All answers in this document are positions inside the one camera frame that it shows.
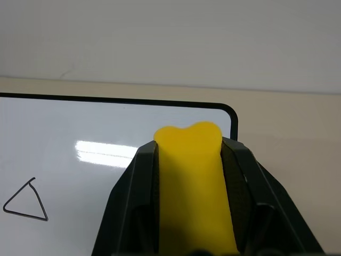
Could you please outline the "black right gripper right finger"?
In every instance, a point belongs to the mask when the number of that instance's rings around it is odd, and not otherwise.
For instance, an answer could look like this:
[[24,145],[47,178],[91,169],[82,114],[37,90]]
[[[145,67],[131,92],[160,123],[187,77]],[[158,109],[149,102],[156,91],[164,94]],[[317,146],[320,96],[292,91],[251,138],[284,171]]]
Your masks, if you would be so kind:
[[324,254],[283,185],[243,143],[223,138],[221,159],[242,256]]

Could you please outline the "black-framed whiteboard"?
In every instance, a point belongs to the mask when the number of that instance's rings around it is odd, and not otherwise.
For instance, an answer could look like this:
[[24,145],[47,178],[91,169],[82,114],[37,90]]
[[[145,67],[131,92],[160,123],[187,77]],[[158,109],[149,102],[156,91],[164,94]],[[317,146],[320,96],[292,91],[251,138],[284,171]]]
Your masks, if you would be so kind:
[[203,121],[238,137],[223,103],[0,93],[0,256],[90,256],[138,147]]

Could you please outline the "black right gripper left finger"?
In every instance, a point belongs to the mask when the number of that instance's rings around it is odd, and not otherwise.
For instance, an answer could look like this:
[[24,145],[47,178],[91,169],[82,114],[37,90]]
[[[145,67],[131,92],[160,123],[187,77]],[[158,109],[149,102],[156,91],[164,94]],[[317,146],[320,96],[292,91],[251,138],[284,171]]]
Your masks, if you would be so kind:
[[92,256],[159,252],[159,150],[155,141],[138,148],[114,185]]

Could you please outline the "yellow eraser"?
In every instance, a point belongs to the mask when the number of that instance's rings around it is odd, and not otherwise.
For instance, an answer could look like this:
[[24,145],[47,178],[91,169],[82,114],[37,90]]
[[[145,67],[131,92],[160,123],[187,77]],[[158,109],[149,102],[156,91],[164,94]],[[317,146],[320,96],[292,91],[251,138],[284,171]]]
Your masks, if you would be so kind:
[[167,126],[159,149],[159,252],[238,252],[221,159],[222,132],[211,122]]

